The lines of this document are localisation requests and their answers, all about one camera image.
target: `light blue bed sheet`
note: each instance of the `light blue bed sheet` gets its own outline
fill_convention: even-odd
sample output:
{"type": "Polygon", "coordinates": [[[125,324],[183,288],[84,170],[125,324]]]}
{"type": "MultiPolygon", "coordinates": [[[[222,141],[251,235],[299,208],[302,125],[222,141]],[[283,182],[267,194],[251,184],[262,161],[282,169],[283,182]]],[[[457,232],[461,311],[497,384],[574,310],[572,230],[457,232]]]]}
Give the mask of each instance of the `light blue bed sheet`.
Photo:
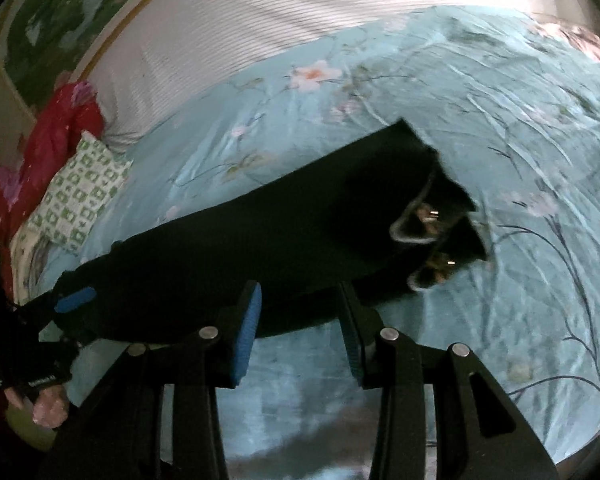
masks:
{"type": "MultiPolygon", "coordinates": [[[[399,118],[478,204],[490,259],[382,307],[384,319],[421,344],[467,343],[562,460],[600,429],[600,64],[512,10],[433,7],[369,23],[196,96],[128,152],[126,187],[80,256],[52,251],[40,289],[116,240],[399,118]]],[[[83,352],[68,385],[74,402],[122,349],[98,342],[83,352]]],[[[337,323],[258,340],[247,376],[219,405],[234,478],[368,471],[379,396],[357,389],[337,323]]]]}

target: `red cloth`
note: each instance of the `red cloth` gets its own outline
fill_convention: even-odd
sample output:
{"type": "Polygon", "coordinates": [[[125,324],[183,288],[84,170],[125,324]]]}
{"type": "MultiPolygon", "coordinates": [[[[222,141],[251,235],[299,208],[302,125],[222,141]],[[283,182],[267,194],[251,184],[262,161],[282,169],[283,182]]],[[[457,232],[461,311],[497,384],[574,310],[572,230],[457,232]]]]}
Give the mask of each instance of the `red cloth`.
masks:
{"type": "Polygon", "coordinates": [[[5,291],[13,299],[9,242],[33,213],[54,175],[75,155],[82,132],[100,138],[104,120],[85,81],[60,87],[38,115],[20,170],[0,168],[0,252],[5,291]]]}

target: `green and white checkered cloth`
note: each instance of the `green and white checkered cloth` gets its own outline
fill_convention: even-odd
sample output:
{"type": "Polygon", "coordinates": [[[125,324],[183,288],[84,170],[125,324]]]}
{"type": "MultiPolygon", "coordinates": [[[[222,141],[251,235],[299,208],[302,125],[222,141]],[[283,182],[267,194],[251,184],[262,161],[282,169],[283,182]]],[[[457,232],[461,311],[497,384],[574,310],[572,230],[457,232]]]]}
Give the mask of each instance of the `green and white checkered cloth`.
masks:
{"type": "Polygon", "coordinates": [[[131,164],[83,132],[75,155],[51,180],[29,225],[78,254],[96,218],[124,184],[131,164]]]}

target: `silver rivet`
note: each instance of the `silver rivet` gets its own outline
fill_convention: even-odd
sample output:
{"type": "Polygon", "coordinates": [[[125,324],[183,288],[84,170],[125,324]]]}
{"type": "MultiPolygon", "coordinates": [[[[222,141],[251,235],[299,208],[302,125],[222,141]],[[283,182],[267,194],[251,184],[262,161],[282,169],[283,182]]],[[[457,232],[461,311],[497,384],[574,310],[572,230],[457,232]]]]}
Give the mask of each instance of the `silver rivet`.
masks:
{"type": "Polygon", "coordinates": [[[218,329],[215,326],[205,326],[204,328],[200,329],[198,335],[202,339],[215,339],[218,337],[218,333],[218,329]]]}
{"type": "Polygon", "coordinates": [[[451,347],[451,350],[458,357],[467,357],[469,355],[469,353],[471,352],[471,349],[464,343],[456,343],[455,345],[453,345],[451,347]]]}
{"type": "Polygon", "coordinates": [[[400,332],[395,328],[386,327],[380,331],[380,337],[385,341],[395,341],[400,337],[400,332]]]}
{"type": "Polygon", "coordinates": [[[128,353],[131,357],[141,356],[144,354],[144,352],[146,352],[146,346],[144,346],[142,343],[133,343],[126,349],[126,353],[128,353]]]}

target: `bed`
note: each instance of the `bed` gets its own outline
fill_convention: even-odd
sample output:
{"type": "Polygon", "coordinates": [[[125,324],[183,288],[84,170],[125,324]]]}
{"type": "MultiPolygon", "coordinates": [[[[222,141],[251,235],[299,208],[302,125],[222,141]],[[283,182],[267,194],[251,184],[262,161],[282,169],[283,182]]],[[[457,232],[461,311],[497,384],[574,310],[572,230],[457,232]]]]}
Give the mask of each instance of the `bed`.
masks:
{"type": "MultiPolygon", "coordinates": [[[[600,37],[590,0],[126,0],[72,77],[97,88],[129,179],[79,255],[50,249],[32,294],[404,118],[479,205],[490,258],[382,315],[468,344],[560,462],[600,431],[600,61],[547,23],[600,37]]],[[[219,392],[232,478],[366,478],[379,398],[341,339],[331,323],[256,342],[219,392]]],[[[128,343],[84,349],[74,404],[128,343]]],[[[429,444],[434,469],[433,429],[429,444]]]]}

